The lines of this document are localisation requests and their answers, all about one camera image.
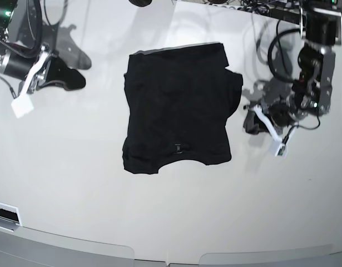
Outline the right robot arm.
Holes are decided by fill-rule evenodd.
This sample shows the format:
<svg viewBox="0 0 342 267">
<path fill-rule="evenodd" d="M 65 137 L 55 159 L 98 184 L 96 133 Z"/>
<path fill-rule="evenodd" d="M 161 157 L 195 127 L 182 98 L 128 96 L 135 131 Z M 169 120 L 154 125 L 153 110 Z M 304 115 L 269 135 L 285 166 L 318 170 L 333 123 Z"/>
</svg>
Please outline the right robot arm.
<svg viewBox="0 0 342 267">
<path fill-rule="evenodd" d="M 0 79 L 17 98 L 46 87 L 83 89 L 92 66 L 82 49 L 89 1 L 0 1 Z"/>
</svg>

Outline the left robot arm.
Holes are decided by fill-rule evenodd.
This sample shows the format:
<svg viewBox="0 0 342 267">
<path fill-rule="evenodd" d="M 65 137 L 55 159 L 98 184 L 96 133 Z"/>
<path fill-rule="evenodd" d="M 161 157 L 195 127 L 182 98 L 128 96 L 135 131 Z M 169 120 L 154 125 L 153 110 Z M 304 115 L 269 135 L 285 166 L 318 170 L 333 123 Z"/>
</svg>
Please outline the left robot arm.
<svg viewBox="0 0 342 267">
<path fill-rule="evenodd" d="M 287 67 L 281 39 L 298 33 L 304 45 L 298 54 L 298 78 Z M 287 127 L 300 127 L 308 115 L 316 118 L 330 111 L 332 78 L 336 54 L 333 47 L 342 43 L 342 1 L 300 1 L 299 27 L 277 32 L 267 51 L 269 81 L 258 81 L 262 95 L 244 108 L 248 111 L 243 128 L 257 135 L 282 134 Z"/>
</svg>

